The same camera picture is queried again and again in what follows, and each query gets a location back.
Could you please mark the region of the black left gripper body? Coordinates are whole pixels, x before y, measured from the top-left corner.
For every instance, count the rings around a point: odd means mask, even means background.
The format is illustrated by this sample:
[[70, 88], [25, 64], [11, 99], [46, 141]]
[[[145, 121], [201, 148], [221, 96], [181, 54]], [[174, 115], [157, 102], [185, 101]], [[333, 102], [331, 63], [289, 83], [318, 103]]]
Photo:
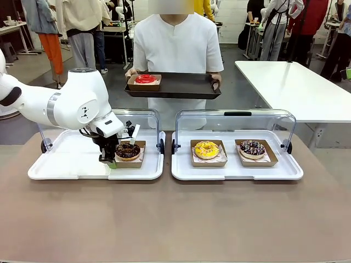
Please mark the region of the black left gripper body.
[[97, 133], [92, 133], [92, 140], [99, 146], [100, 151], [104, 148], [109, 155], [116, 152], [116, 147], [119, 144], [117, 134], [105, 138]]

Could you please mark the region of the person's left hand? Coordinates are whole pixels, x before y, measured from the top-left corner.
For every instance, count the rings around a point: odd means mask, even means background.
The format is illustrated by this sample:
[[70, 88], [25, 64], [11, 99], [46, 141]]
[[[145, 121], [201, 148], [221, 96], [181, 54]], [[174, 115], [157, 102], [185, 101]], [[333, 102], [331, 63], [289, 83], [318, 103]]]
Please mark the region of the person's left hand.
[[222, 76], [219, 72], [211, 72], [210, 75], [212, 78], [212, 88], [213, 90], [217, 90], [222, 83]]

